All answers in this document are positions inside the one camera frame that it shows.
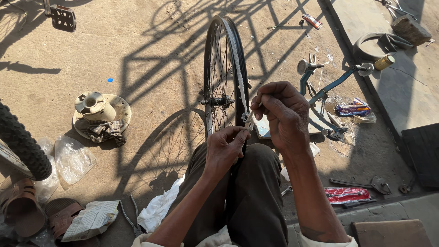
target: tattoo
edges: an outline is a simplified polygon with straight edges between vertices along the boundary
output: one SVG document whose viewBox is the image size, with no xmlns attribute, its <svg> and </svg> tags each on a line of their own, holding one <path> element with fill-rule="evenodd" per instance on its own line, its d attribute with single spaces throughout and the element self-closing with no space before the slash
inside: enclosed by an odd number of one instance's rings
<svg viewBox="0 0 439 247">
<path fill-rule="evenodd" d="M 325 234 L 325 232 L 319 232 L 306 226 L 300 226 L 300 229 L 302 230 L 302 234 L 311 240 L 324 243 L 335 243 L 334 240 L 323 241 L 322 239 L 320 239 L 319 236 Z"/>
</svg>

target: forearm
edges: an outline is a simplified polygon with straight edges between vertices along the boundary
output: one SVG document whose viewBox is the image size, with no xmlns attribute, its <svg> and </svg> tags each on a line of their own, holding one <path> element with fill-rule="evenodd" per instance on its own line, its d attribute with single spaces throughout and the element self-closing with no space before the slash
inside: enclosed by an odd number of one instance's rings
<svg viewBox="0 0 439 247">
<path fill-rule="evenodd" d="M 166 247 L 180 246 L 192 222 L 215 186 L 216 184 L 211 179 L 202 175 L 178 206 L 146 241 Z"/>
<path fill-rule="evenodd" d="M 293 187 L 302 234 L 327 243 L 347 243 L 349 239 L 329 204 L 310 153 L 291 157 L 282 154 Z"/>
</svg>

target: man's left hand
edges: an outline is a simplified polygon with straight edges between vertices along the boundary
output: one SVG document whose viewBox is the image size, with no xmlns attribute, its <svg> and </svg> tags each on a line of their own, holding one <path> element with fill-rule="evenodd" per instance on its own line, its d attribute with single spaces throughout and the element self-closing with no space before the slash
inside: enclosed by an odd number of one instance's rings
<svg viewBox="0 0 439 247">
<path fill-rule="evenodd" d="M 218 183 L 236 158 L 244 157 L 242 146 L 250 138 L 242 126 L 228 126 L 207 138 L 206 166 L 203 176 Z"/>
</svg>

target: bicycle wheel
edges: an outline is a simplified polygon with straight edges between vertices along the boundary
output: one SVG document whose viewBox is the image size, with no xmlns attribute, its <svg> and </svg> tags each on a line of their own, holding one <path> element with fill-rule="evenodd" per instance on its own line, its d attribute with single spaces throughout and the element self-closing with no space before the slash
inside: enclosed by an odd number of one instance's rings
<svg viewBox="0 0 439 247">
<path fill-rule="evenodd" d="M 210 23 L 203 77 L 207 135 L 244 126 L 242 114 L 249 111 L 247 69 L 238 30 L 228 16 L 216 15 Z"/>
<path fill-rule="evenodd" d="M 25 126 L 0 102 L 0 161 L 26 177 L 41 181 L 50 176 L 52 165 Z"/>
</svg>

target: red packet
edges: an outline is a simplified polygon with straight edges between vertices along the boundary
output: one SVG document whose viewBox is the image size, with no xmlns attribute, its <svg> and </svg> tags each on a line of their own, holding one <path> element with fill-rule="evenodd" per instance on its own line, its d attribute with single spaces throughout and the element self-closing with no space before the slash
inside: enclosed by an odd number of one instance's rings
<svg viewBox="0 0 439 247">
<path fill-rule="evenodd" d="M 371 199 L 369 192 L 365 188 L 328 187 L 324 189 L 330 204 L 353 203 Z"/>
</svg>

